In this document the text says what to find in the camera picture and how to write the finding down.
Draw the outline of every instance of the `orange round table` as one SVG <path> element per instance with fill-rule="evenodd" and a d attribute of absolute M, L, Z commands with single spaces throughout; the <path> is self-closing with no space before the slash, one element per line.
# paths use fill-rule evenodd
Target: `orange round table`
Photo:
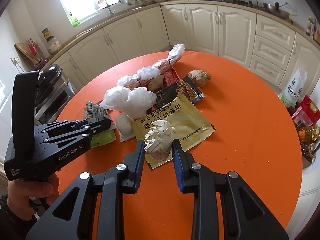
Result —
<path fill-rule="evenodd" d="M 145 55 L 105 71 L 71 99 L 58 120 L 82 120 L 86 100 L 99 102 L 120 77 L 167 56 Z M 195 69 L 212 77 L 196 107 L 217 130 L 189 150 L 195 161 L 215 172 L 238 172 L 286 228 L 300 192 L 302 158 L 297 132 L 277 95 L 254 73 L 214 55 L 187 51 L 174 68 L 181 78 Z M 114 120 L 118 112 L 110 115 Z M 121 163 L 136 143 L 135 138 L 120 143 L 116 131 L 116 141 L 91 149 L 57 172 L 59 191 L 81 172 L 95 175 Z M 190 239 L 192 215 L 193 194 L 180 193 L 172 162 L 154 170 L 145 163 L 138 193 L 124 195 L 127 240 Z M 223 239 L 221 211 L 219 227 Z"/>

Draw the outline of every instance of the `cabinet handle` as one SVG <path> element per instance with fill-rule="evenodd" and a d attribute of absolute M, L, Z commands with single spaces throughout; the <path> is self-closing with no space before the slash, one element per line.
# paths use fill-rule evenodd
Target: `cabinet handle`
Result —
<path fill-rule="evenodd" d="M 139 25 L 140 25 L 140 28 L 142 29 L 142 24 L 141 24 L 141 22 L 140 22 L 140 19 L 138 18 L 138 23 L 139 23 Z"/>
<path fill-rule="evenodd" d="M 273 76 L 273 73 L 271 71 L 268 71 L 267 69 L 265 69 L 264 67 L 261 67 L 261 69 L 266 72 L 267 74 L 270 74 L 271 76 Z"/>
<path fill-rule="evenodd" d="M 278 36 L 280 36 L 282 38 L 284 37 L 281 33 L 275 31 L 274 29 L 269 29 L 269 31 L 271 31 L 272 33 L 274 33 L 274 34 L 276 34 L 276 35 L 278 35 Z"/>
<path fill-rule="evenodd" d="M 220 22 L 220 25 L 222 25 L 222 21 L 221 21 L 221 18 L 222 18 L 222 14 L 221 13 L 219 13 L 219 22 Z"/>
<path fill-rule="evenodd" d="M 187 12 L 186 10 L 183 10 L 183 13 L 184 13 L 184 18 L 186 19 L 186 21 L 188 20 L 188 15 L 187 15 Z"/>
<path fill-rule="evenodd" d="M 218 13 L 214 13 L 214 19 L 216 20 L 216 24 L 219 24 L 218 23 Z"/>
<path fill-rule="evenodd" d="M 107 44 L 108 46 L 110 46 L 107 36 L 106 36 L 106 35 L 103 35 L 103 38 L 104 38 L 104 41 L 106 42 L 106 44 Z"/>
<path fill-rule="evenodd" d="M 278 54 L 272 52 L 271 50 L 265 49 L 266 52 L 268 52 L 269 54 L 276 56 L 276 57 L 280 57 Z"/>
<path fill-rule="evenodd" d="M 107 35 L 108 35 L 109 41 L 111 42 L 111 44 L 113 44 L 113 41 L 112 41 L 112 39 L 110 38 L 109 33 L 107 33 Z"/>
<path fill-rule="evenodd" d="M 72 60 L 71 58 L 69 59 L 69 61 L 70 61 L 71 65 L 74 67 L 74 69 L 78 69 L 78 68 L 76 67 L 76 64 L 73 62 L 73 60 Z"/>
<path fill-rule="evenodd" d="M 297 44 L 298 44 L 298 42 L 296 41 L 296 42 L 294 43 L 294 46 L 293 46 L 293 51 L 292 51 L 292 54 L 293 54 L 293 55 L 296 54 Z"/>

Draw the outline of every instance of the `silver screw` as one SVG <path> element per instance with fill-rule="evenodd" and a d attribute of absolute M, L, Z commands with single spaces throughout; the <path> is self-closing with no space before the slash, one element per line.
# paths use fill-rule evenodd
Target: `silver screw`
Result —
<path fill-rule="evenodd" d="M 235 178 L 238 177 L 238 173 L 236 173 L 235 171 L 230 171 L 229 172 L 229 177 L 235 179 Z"/>
<path fill-rule="evenodd" d="M 83 172 L 80 174 L 80 179 L 87 179 L 90 177 L 90 174 L 87 172 Z"/>
<path fill-rule="evenodd" d="M 192 167 L 193 169 L 195 169 L 195 170 L 199 170 L 199 169 L 201 168 L 201 164 L 200 164 L 200 163 L 193 163 L 193 164 L 191 165 L 191 167 Z"/>
<path fill-rule="evenodd" d="M 117 170 L 118 170 L 118 171 L 123 171 L 125 168 L 126 168 L 125 164 L 122 164 L 122 163 L 121 163 L 121 164 L 118 164 L 118 165 L 117 165 Z"/>

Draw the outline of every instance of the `drawer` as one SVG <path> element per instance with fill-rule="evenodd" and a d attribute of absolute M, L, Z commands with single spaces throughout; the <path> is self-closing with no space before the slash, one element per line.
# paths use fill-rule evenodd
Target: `drawer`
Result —
<path fill-rule="evenodd" d="M 292 51 L 296 32 L 279 22 L 258 14 L 256 34 Z"/>
<path fill-rule="evenodd" d="M 256 35 L 253 54 L 270 61 L 283 70 L 287 69 L 291 56 L 291 52 L 284 47 L 281 47 L 280 45 L 259 35 Z"/>
<path fill-rule="evenodd" d="M 283 69 L 256 55 L 252 55 L 249 70 L 277 87 L 284 76 Z"/>

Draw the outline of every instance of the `potato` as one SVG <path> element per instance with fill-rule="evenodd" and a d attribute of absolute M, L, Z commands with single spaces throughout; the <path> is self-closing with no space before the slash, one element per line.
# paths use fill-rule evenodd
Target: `potato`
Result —
<path fill-rule="evenodd" d="M 160 91 L 163 88 L 163 78 L 164 78 L 164 75 L 159 75 L 153 80 L 151 80 L 148 85 L 148 91 L 151 91 L 154 93 Z"/>
<path fill-rule="evenodd" d="M 199 88 L 206 85 L 209 82 L 209 80 L 211 79 L 211 76 L 207 72 L 205 72 L 203 70 L 199 70 L 199 69 L 190 71 L 188 73 L 188 77 Z"/>

